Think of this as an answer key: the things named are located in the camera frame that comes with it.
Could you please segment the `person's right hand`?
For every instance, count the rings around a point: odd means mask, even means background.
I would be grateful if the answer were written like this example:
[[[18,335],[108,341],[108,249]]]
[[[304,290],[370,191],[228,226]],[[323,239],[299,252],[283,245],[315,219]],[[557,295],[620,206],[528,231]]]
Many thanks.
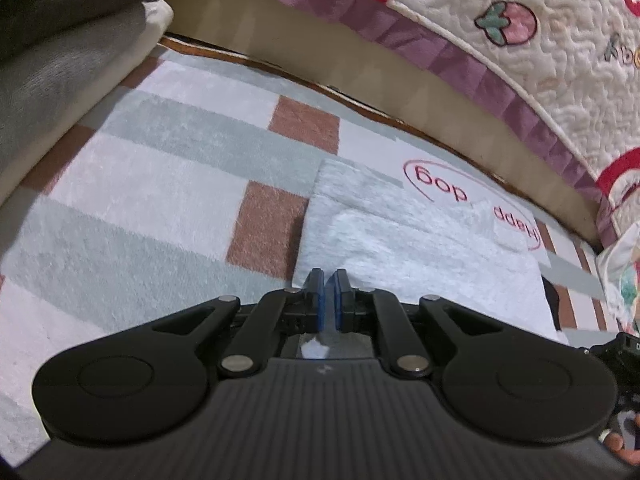
[[[605,431],[603,444],[632,466],[639,465],[639,414],[620,412],[613,427]]]

